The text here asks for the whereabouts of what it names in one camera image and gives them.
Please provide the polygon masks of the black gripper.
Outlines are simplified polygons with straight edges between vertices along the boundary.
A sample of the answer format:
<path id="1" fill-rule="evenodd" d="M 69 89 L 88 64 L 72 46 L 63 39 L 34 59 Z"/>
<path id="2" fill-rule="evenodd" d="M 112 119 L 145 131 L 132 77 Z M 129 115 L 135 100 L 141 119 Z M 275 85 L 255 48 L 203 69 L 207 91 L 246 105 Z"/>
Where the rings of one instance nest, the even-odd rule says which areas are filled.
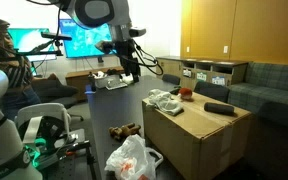
<path id="1" fill-rule="evenodd" d="M 115 43 L 116 56 L 120 59 L 124 72 L 127 76 L 131 75 L 134 82 L 139 81 L 140 67 L 138 59 L 133 57 L 135 52 L 134 41 L 132 39 L 126 41 L 117 41 Z"/>

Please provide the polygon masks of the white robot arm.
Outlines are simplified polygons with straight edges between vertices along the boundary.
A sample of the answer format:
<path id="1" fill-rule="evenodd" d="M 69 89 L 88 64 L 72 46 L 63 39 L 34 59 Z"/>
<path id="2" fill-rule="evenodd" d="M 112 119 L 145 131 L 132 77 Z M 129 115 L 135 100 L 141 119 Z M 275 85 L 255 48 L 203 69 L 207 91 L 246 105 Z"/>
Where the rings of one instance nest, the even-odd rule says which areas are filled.
<path id="1" fill-rule="evenodd" d="M 111 40 L 100 40 L 96 48 L 105 54 L 114 53 L 127 76 L 139 81 L 140 63 L 133 56 L 134 38 L 143 36 L 145 28 L 135 27 L 129 14 L 128 0 L 48 0 L 68 14 L 82 28 L 107 24 Z"/>

